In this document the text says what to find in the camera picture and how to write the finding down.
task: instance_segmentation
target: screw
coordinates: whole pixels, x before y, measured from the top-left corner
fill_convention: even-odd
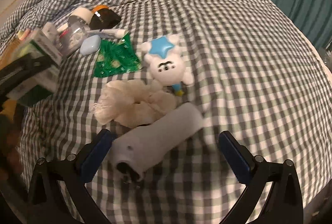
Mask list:
[[[255,156],[255,160],[259,163],[263,162],[264,161],[264,157],[262,157],[261,155],[257,155]]]
[[[44,162],[45,162],[44,158],[40,158],[40,159],[37,160],[38,165],[42,165]]]
[[[294,165],[293,161],[291,161],[290,159],[286,160],[286,164],[290,167]]]
[[[67,160],[69,160],[69,161],[73,161],[74,159],[76,159],[76,155],[75,154],[69,154],[67,156]]]

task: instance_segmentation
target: stuffed animal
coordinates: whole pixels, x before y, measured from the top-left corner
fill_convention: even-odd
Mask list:
[[[185,66],[180,56],[179,35],[171,34],[153,39],[142,44],[144,61],[149,65],[148,71],[162,86],[172,86],[175,95],[182,96],[181,82],[193,85],[194,76]]]

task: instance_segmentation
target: clutter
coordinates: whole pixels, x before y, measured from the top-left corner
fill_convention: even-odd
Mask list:
[[[92,10],[92,15],[91,22],[89,23],[91,30],[110,29],[121,21],[119,15],[104,5],[96,6]]]
[[[141,63],[135,54],[127,33],[117,43],[102,40],[95,64],[94,76],[105,78],[140,70]]]
[[[80,54],[85,56],[93,54],[99,50],[101,38],[98,35],[93,35],[85,39],[80,48]]]
[[[68,18],[68,26],[71,26],[77,22],[83,25],[89,25],[92,19],[93,13],[83,7],[75,9]]]
[[[107,83],[91,112],[101,125],[114,120],[122,126],[135,128],[151,124],[175,108],[176,98],[162,91],[159,84],[146,85],[135,79]]]
[[[49,66],[41,72],[34,72],[34,68],[39,69],[41,64],[36,62],[36,66],[30,70],[34,75],[26,76],[27,78],[11,90],[7,97],[17,100],[23,106],[32,106],[56,91],[62,55],[40,29],[32,31],[6,56],[10,58],[11,63],[26,55],[32,59],[46,57]]]
[[[175,95],[182,96],[181,82],[185,85],[193,85],[194,76],[180,56],[178,43],[179,36],[171,34],[144,42],[142,50],[147,52],[144,61],[148,63],[148,71],[152,77],[163,86],[172,86]]]
[[[32,106],[51,95],[47,89],[33,84],[39,81],[40,75],[50,67],[49,57],[43,55],[34,59],[31,54],[26,54],[4,67],[0,70],[0,102],[10,98],[24,106]]]
[[[66,49],[70,45],[70,38],[71,38],[71,34],[70,34],[69,29],[66,29],[63,32],[61,32],[61,34],[59,36],[59,41],[60,41],[59,50],[64,55],[64,57],[68,56],[68,52],[66,51]]]
[[[185,103],[153,124],[137,127],[117,138],[109,151],[109,160],[122,177],[141,181],[145,171],[202,127],[200,111]]]

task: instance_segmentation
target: green wrapper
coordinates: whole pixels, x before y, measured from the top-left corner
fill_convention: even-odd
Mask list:
[[[104,78],[134,72],[141,68],[140,60],[132,48],[129,33],[117,43],[104,39],[101,41],[95,64],[95,77]]]

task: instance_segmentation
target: gray and white checkered fabric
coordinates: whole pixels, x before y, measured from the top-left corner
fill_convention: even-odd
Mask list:
[[[205,118],[204,129],[148,170],[139,189],[113,176],[107,159],[102,163],[87,189],[112,223],[219,223],[244,189],[217,149],[223,130],[253,155],[292,159],[304,206],[331,179],[332,88],[309,44],[271,1],[63,0],[62,5],[61,0],[29,0],[29,8],[19,8],[1,29],[2,43],[14,29],[48,19],[60,25],[74,8],[97,4],[114,6],[122,17],[117,27],[130,31],[139,56],[144,41],[183,35],[183,57],[195,85],[185,88],[182,101],[197,105]],[[146,68],[94,78],[96,57],[76,52],[61,65],[58,91],[26,110],[19,151],[27,185],[39,157],[64,159],[102,127],[117,130],[114,123],[99,125],[89,112],[107,82],[151,80]]]

